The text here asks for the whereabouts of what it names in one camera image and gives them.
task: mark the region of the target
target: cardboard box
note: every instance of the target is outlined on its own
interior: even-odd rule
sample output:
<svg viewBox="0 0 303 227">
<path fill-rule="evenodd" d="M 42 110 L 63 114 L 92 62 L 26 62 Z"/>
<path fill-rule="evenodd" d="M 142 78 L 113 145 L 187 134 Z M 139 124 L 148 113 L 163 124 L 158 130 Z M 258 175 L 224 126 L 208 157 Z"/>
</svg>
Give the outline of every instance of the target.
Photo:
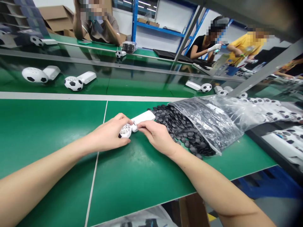
<svg viewBox="0 0 303 227">
<path fill-rule="evenodd" d="M 73 32 L 73 30 L 64 29 L 64 30 L 63 30 L 63 33 L 64 33 L 64 36 L 76 38 L 76 37 L 75 37 L 75 34 L 74 34 L 74 32 Z M 91 38 L 89 37 L 89 34 L 86 34 L 86 35 L 84 36 L 84 38 L 85 38 L 86 40 L 91 41 Z"/>
<path fill-rule="evenodd" d="M 146 24 L 147 20 L 143 19 L 143 18 L 137 18 L 138 22 L 141 22 L 143 24 Z"/>
<path fill-rule="evenodd" d="M 53 32 L 73 29 L 74 13 L 66 6 L 41 7 L 39 11 Z"/>
<path fill-rule="evenodd" d="M 155 26 L 155 27 L 159 27 L 160 26 L 158 23 L 151 22 L 151 21 L 148 21 L 147 24 L 151 25 L 151 26 Z"/>
</svg>

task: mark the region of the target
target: person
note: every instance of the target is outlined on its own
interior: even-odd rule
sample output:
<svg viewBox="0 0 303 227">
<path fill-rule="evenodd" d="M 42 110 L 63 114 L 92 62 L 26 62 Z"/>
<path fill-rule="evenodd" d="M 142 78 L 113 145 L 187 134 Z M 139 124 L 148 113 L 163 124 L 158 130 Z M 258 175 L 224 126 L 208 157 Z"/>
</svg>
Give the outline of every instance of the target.
<svg viewBox="0 0 303 227">
<path fill-rule="evenodd" d="M 1 179 L 1 226 L 16 226 L 84 156 L 129 144 L 129 138 L 118 136 L 127 123 L 133 124 L 119 113 L 88 135 Z M 250 198 L 221 173 L 175 143 L 164 125 L 144 121 L 137 127 L 156 150 L 184 171 L 198 194 L 217 211 L 223 226 L 275 226 Z M 176 227 L 171 220 L 163 218 L 161 226 Z"/>
<path fill-rule="evenodd" d="M 250 29 L 245 35 L 227 46 L 227 50 L 231 52 L 228 60 L 232 60 L 231 64 L 235 66 L 238 66 L 244 58 L 247 58 L 246 62 L 250 63 L 266 43 L 268 35 L 269 33 L 262 28 Z"/>
<path fill-rule="evenodd" d="M 107 9 L 97 0 L 88 0 L 91 4 L 90 10 L 96 18 L 102 20 L 88 20 L 89 13 L 84 13 L 79 0 L 74 0 L 75 15 L 73 30 L 77 39 L 82 40 L 88 33 L 92 41 L 111 43 L 120 46 L 121 38 L 119 26 L 116 19 L 107 12 Z"/>
<path fill-rule="evenodd" d="M 192 46 L 186 53 L 186 56 L 191 59 L 197 59 L 208 53 L 207 62 L 214 60 L 213 51 L 220 49 L 222 44 L 216 44 L 216 39 L 222 34 L 228 24 L 228 18 L 223 16 L 216 17 L 211 24 L 207 35 L 198 36 Z"/>
<path fill-rule="evenodd" d="M 280 67 L 277 71 L 274 72 L 275 75 L 277 76 L 281 76 L 281 77 L 285 77 L 285 78 L 289 78 L 289 79 L 303 79 L 302 76 L 292 76 L 292 75 L 288 75 L 286 74 L 290 69 L 292 69 L 293 67 L 295 67 L 298 64 L 302 64 L 303 63 L 303 56 L 300 55 L 299 57 L 295 58 L 294 60 L 290 61 L 289 63 L 285 64 L 284 66 Z"/>
</svg>

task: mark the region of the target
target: stack of parts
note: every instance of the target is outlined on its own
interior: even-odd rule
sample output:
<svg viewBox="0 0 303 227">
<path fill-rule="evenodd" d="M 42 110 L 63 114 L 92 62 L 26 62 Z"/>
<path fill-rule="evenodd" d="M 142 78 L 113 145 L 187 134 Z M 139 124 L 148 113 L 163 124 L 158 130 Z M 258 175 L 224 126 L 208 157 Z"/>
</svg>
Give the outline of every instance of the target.
<svg viewBox="0 0 303 227">
<path fill-rule="evenodd" d="M 153 107 L 151 111 L 156 116 L 157 123 L 166 126 L 172 139 L 178 144 L 184 143 L 184 146 L 198 158 L 203 159 L 202 155 L 213 156 L 216 154 L 198 129 L 175 107 L 161 105 Z"/>
</svg>

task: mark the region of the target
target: metal pole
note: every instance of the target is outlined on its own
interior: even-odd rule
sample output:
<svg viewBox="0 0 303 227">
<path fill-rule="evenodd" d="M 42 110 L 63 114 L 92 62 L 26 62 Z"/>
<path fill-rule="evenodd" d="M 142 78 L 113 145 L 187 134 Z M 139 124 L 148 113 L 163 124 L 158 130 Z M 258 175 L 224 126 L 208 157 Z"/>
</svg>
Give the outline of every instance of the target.
<svg viewBox="0 0 303 227">
<path fill-rule="evenodd" d="M 261 68 L 258 72 L 240 84 L 235 88 L 228 96 L 237 97 L 241 93 L 252 88 L 254 85 L 259 83 L 261 80 L 268 77 L 271 73 L 276 71 L 277 66 L 283 66 L 286 63 L 290 62 L 297 56 L 303 53 L 303 38 L 299 39 L 297 42 L 289 46 L 285 51 L 279 54 L 271 62 Z"/>
<path fill-rule="evenodd" d="M 182 52 L 183 52 L 183 49 L 184 49 L 186 43 L 188 42 L 188 38 L 189 38 L 190 34 L 192 33 L 193 28 L 194 28 L 195 25 L 196 25 L 196 21 L 198 20 L 200 14 L 201 14 L 201 12 L 202 12 L 202 9 L 203 9 L 202 6 L 198 6 L 198 7 L 197 7 L 197 10 L 196 10 L 196 12 L 195 12 L 195 15 L 194 15 L 192 21 L 190 22 L 190 25 L 189 25 L 189 27 L 188 27 L 186 33 L 185 33 L 185 36 L 184 36 L 184 38 L 183 38 L 183 40 L 182 40 L 182 44 L 181 44 L 180 48 L 178 49 L 178 52 L 177 52 L 177 54 L 176 54 L 176 57 L 175 57 L 174 61 L 178 61 L 179 57 L 181 56 L 181 54 L 182 54 Z"/>
</svg>

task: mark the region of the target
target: hand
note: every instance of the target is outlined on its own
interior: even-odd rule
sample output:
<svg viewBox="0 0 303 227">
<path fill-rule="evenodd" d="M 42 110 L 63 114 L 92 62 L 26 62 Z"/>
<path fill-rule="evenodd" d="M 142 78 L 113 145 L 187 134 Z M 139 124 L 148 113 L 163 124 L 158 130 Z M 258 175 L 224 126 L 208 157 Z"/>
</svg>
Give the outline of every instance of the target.
<svg viewBox="0 0 303 227">
<path fill-rule="evenodd" d="M 212 47 L 208 48 L 207 52 L 209 53 L 209 52 L 212 52 L 214 50 L 221 49 L 221 46 L 222 46 L 222 44 L 215 44 Z"/>
<path fill-rule="evenodd" d="M 119 138 L 118 136 L 122 127 L 127 123 L 133 124 L 124 114 L 119 113 L 80 140 L 85 143 L 85 149 L 88 153 L 107 151 L 125 146 L 130 143 L 130 139 Z"/>
<path fill-rule="evenodd" d="M 236 48 L 236 50 L 234 51 L 234 53 L 235 53 L 236 57 L 241 57 L 241 55 L 243 54 L 243 52 L 240 49 L 238 49 L 238 48 Z"/>
<path fill-rule="evenodd" d="M 173 155 L 180 146 L 170 137 L 165 125 L 155 121 L 143 121 L 137 124 L 137 127 L 140 132 L 144 133 L 153 147 L 166 156 Z"/>
</svg>

